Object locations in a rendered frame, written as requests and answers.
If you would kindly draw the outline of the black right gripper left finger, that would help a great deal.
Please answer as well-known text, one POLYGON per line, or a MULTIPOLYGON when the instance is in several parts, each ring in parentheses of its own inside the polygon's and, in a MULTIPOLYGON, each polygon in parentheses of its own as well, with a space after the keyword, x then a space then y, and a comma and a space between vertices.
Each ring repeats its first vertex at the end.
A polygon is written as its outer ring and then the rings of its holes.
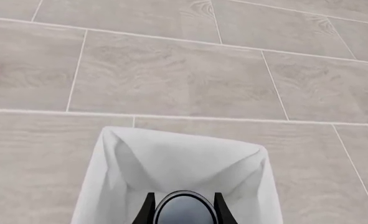
POLYGON ((132 224, 153 224, 155 208, 155 195, 153 192, 150 192, 147 194, 144 203, 132 224))

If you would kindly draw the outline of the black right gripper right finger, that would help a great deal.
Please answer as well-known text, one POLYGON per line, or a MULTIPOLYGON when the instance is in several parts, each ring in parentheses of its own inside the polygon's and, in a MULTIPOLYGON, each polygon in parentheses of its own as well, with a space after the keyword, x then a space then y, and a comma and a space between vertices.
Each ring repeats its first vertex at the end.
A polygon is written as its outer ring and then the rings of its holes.
POLYGON ((217 192, 214 195, 214 209, 217 214, 219 224, 238 224, 220 192, 217 192))

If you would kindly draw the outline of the grey-topped tomato sauce tin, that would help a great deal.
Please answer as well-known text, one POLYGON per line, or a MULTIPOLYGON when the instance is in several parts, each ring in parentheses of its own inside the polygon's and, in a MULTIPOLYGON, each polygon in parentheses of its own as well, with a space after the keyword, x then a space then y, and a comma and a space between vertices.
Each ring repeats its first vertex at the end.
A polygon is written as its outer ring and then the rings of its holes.
POLYGON ((219 221, 213 205, 205 197, 179 190, 159 202, 153 224, 219 224, 219 221))

